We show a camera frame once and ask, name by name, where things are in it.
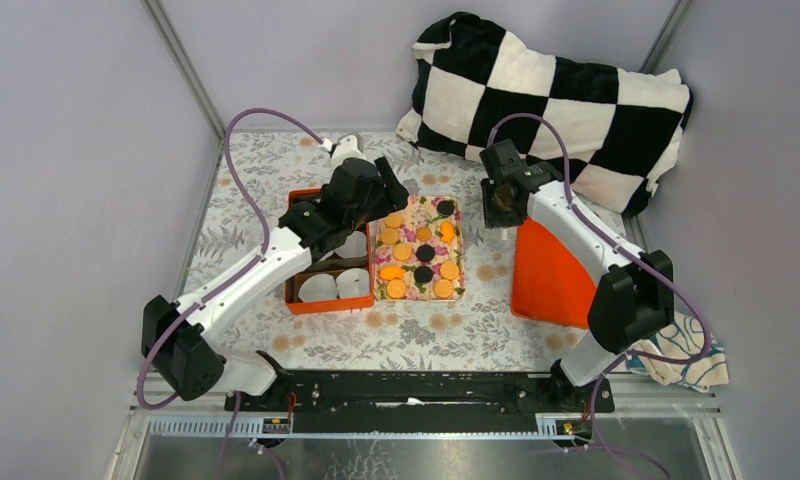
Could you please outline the floral cookie tray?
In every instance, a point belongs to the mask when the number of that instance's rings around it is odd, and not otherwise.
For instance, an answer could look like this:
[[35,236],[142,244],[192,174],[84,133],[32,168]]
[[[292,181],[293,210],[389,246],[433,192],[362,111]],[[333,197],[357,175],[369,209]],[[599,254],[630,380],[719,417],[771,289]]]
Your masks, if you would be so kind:
[[405,209],[375,223],[374,296],[378,301],[457,301],[465,293],[460,203],[453,196],[411,196]]

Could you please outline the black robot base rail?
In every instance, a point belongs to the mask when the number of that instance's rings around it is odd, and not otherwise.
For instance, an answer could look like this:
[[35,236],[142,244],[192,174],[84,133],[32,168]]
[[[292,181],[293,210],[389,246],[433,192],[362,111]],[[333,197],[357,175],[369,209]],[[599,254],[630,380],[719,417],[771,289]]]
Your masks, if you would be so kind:
[[608,381],[568,387],[548,373],[290,370],[226,411],[279,413],[296,434],[531,434],[562,432],[615,410]]

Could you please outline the orange compartment cookie box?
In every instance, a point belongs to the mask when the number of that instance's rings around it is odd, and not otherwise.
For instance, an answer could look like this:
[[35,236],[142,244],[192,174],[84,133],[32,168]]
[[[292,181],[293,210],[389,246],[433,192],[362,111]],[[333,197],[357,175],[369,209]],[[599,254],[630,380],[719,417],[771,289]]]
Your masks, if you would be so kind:
[[341,247],[284,283],[284,303],[305,315],[367,309],[374,305],[373,246],[367,223]]

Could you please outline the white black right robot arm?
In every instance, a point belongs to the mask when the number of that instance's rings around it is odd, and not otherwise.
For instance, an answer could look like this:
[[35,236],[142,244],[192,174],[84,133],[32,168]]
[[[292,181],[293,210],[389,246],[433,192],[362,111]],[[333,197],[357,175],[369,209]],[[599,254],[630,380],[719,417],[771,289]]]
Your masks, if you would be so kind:
[[529,165],[510,140],[485,148],[481,183],[488,228],[532,220],[572,254],[596,290],[587,312],[587,334],[552,367],[551,402],[573,412],[589,398],[588,384],[636,342],[669,326],[673,264],[660,250],[643,252],[617,236],[566,186],[556,168]]

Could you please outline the round swirl butter cookie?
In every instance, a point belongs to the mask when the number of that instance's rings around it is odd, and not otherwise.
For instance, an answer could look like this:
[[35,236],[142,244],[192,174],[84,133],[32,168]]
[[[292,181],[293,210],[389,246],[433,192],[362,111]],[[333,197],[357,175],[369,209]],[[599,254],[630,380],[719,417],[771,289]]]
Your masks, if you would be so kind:
[[427,226],[421,226],[415,231],[416,239],[420,242],[426,242],[432,237],[432,231]]

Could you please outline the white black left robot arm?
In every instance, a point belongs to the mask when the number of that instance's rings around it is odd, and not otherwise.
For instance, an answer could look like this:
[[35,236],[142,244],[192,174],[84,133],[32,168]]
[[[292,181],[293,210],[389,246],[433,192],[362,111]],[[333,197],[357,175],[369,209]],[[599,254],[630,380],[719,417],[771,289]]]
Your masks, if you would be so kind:
[[266,243],[197,290],[168,301],[158,295],[143,309],[136,384],[141,405],[144,383],[155,370],[183,401],[215,387],[241,392],[264,411],[285,401],[282,368],[266,354],[227,348],[227,332],[258,300],[340,248],[363,225],[404,209],[409,193],[385,157],[341,162],[319,193],[289,207]]

